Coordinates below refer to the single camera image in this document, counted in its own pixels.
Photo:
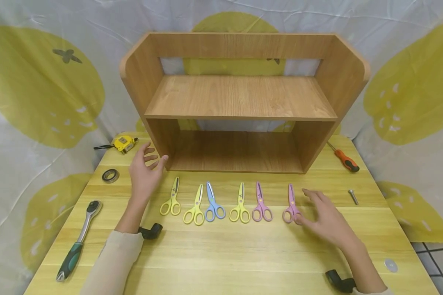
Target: white backdrop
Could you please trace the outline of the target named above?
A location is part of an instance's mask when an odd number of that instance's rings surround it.
[[[92,147],[143,129],[119,78],[122,56],[146,31],[192,30],[346,38],[372,78],[340,132],[354,139],[409,238],[443,242],[443,0],[0,0],[0,294],[25,290],[103,154]],[[80,62],[54,50],[73,50]],[[227,63],[240,75],[311,75],[317,66]],[[181,59],[163,65],[204,70]]]

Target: metal washer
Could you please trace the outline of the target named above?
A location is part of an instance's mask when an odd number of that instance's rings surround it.
[[[386,259],[384,260],[384,265],[386,265],[387,269],[390,272],[397,272],[399,270],[397,264],[392,259]]]
[[[116,169],[109,169],[102,174],[102,180],[105,183],[114,183],[120,177],[120,173]]]

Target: hand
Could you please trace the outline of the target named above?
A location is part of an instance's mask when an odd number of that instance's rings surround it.
[[[149,147],[150,145],[151,142],[147,142],[136,152],[129,168],[131,176],[130,202],[136,202],[137,204],[145,203],[153,194],[162,177],[164,164],[169,158],[164,155],[159,161],[154,162],[149,167],[146,166],[146,162],[158,157],[157,155],[146,156],[154,152],[154,149]]]
[[[310,198],[318,211],[318,220],[313,222],[307,218],[297,215],[305,227],[322,239],[332,243],[341,250],[352,243],[359,242],[359,238],[349,226],[343,214],[333,205],[330,199],[322,192],[302,189],[303,193]]]

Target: shelf board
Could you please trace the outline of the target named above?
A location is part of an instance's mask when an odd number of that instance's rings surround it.
[[[291,133],[180,131],[171,170],[303,173]]]
[[[165,75],[147,118],[336,121],[314,77]]]

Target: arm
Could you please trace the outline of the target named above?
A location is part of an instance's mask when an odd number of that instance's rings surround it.
[[[318,220],[313,222],[300,215],[297,215],[297,220],[343,252],[358,291],[365,294],[383,292],[383,294],[390,294],[386,293],[387,287],[377,273],[364,243],[356,236],[330,199],[322,192],[303,189],[303,193],[317,208]]]
[[[146,143],[138,150],[130,165],[131,198],[85,280],[82,295],[123,294],[128,273],[143,245],[143,236],[138,233],[141,218],[168,159],[167,155],[162,156],[161,161],[147,167],[146,162],[157,158],[157,155],[145,156],[154,152],[149,145]]]

